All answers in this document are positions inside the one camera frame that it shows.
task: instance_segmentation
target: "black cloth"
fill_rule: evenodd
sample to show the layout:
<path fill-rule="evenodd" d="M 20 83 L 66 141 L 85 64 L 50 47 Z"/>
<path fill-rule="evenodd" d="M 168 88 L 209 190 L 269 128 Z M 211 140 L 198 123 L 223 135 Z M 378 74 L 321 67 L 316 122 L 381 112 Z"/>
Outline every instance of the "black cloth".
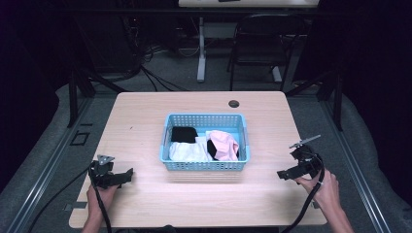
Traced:
<path fill-rule="evenodd" d="M 173 127 L 171 142 L 196 143 L 197 132 L 193 127 Z"/>
<path fill-rule="evenodd" d="M 216 152 L 218 150 L 216 149 L 215 145 L 213 144 L 212 140 L 210 140 L 210 139 L 207 141 L 207 151 L 212 156 L 213 160 L 218 160 L 218 159 L 215 158 Z M 236 152 L 236 157 L 239 157 L 239 150 Z"/>

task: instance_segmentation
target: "small black circle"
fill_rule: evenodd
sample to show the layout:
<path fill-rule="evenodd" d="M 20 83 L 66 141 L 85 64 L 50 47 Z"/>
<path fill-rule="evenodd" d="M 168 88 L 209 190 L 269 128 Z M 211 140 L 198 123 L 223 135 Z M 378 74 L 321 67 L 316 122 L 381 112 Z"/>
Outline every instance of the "small black circle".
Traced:
<path fill-rule="evenodd" d="M 230 100 L 229 101 L 229 106 L 231 107 L 231 108 L 237 108 L 237 107 L 239 107 L 239 101 L 237 101 L 237 100 Z"/>

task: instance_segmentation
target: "basket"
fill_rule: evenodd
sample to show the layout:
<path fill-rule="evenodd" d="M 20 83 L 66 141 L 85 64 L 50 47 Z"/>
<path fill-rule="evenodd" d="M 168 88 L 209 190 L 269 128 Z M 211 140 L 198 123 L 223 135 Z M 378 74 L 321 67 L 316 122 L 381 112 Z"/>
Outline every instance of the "basket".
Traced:
<path fill-rule="evenodd" d="M 174 126 L 193 127 L 199 137 L 211 130 L 230 133 L 239 144 L 238 161 L 179 162 L 171 160 L 169 149 L 172 144 Z M 165 120 L 160 145 L 160 161 L 169 171 L 241 171 L 250 157 L 246 121 L 241 114 L 170 114 Z"/>

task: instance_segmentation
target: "clothing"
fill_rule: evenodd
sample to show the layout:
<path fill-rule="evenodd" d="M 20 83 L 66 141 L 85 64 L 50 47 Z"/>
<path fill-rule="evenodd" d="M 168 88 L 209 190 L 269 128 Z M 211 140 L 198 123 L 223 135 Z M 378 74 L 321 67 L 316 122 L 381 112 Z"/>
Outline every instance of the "clothing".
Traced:
<path fill-rule="evenodd" d="M 172 143 L 169 157 L 173 161 L 208 162 L 212 156 L 207 152 L 206 137 L 196 137 L 196 143 Z"/>
<path fill-rule="evenodd" d="M 239 145 L 231 134 L 220 130 L 212 130 L 206 132 L 206 138 L 210 139 L 216 148 L 214 158 L 219 161 L 238 161 L 236 153 L 239 150 Z"/>
<path fill-rule="evenodd" d="M 177 143 L 196 143 L 196 129 L 193 127 L 177 127 L 172 128 L 172 142 Z"/>

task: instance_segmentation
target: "desk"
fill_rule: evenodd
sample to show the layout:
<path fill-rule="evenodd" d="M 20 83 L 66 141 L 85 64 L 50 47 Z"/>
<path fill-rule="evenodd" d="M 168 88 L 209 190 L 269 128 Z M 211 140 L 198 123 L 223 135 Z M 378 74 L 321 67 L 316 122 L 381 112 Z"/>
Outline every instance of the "desk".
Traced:
<path fill-rule="evenodd" d="M 230 100 L 240 103 L 228 106 Z M 241 113 L 251 159 L 241 172 L 169 172 L 159 160 L 170 113 Z M 113 227 L 225 227 L 289 225 L 307 197 L 303 187 L 277 171 L 296 166 L 289 146 L 299 140 L 287 99 L 277 91 L 135 92 L 118 96 L 96 150 L 115 157 L 114 173 L 134 168 L 118 190 L 109 217 Z M 86 177 L 78 197 L 85 202 Z M 74 209 L 70 226 L 82 228 L 87 208 Z M 301 224 L 324 224 L 319 209 Z"/>
<path fill-rule="evenodd" d="M 219 2 L 219 0 L 179 0 L 179 7 L 184 8 L 305 8 L 314 9 L 318 7 L 319 0 L 240 0 L 233 2 Z M 204 49 L 203 17 L 199 21 L 199 65 L 197 68 L 197 81 L 205 81 L 206 54 Z M 234 26 L 228 30 L 230 37 L 233 36 Z"/>

